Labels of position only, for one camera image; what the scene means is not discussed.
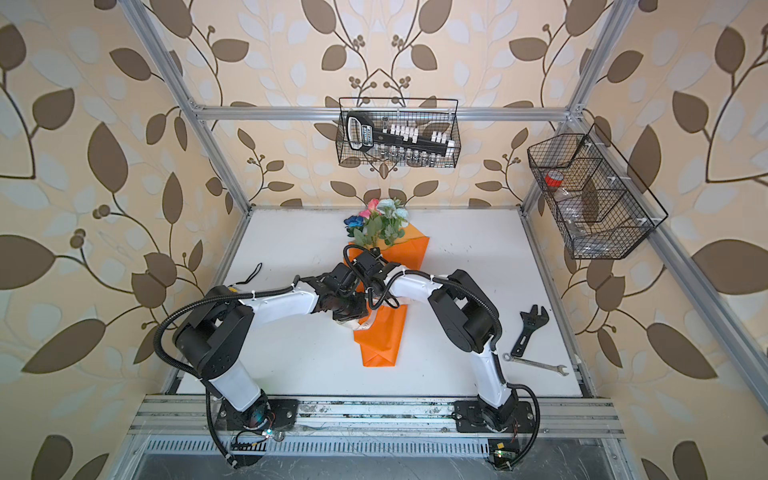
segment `blue flower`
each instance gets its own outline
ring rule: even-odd
[[[362,218],[360,215],[352,215],[350,218],[344,220],[344,224],[351,228],[362,227],[365,222],[366,219]]]

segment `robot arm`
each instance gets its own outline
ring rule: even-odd
[[[350,248],[362,250],[352,261],[347,256]],[[209,301],[194,307],[174,333],[174,344],[206,388],[241,412],[243,425],[249,428],[269,408],[266,394],[238,359],[251,329],[287,316],[328,310],[336,322],[345,323],[367,316],[369,306],[374,310],[384,303],[397,306],[398,298],[410,298],[431,305],[451,342],[470,353],[483,419],[491,429],[506,429],[517,396],[507,387],[495,353],[501,324],[497,309],[472,278],[463,270],[447,278],[409,270],[384,260],[378,249],[348,246],[344,257],[346,263],[339,263],[332,272],[297,277],[291,287],[272,294],[253,292],[247,298],[247,292],[233,295],[224,286],[214,287],[206,295]],[[356,291],[359,284],[363,292]],[[156,339],[161,335],[158,328]]]

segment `flower bouquet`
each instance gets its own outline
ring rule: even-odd
[[[348,237],[352,237],[356,245],[373,248],[379,240],[384,240],[390,247],[405,236],[403,228],[408,226],[408,211],[400,206],[400,200],[374,198],[365,210],[347,218],[344,224]]]

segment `light blue flower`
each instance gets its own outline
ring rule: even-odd
[[[385,198],[376,206],[376,209],[380,212],[384,211],[385,208],[395,208],[395,201],[391,198]]]

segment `ventilation grille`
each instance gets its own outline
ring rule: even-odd
[[[202,435],[152,435],[147,453],[173,455],[219,455],[214,442]],[[282,442],[268,440],[238,453],[281,456],[398,456],[463,457],[488,456],[485,439],[385,439],[357,437],[287,437]]]

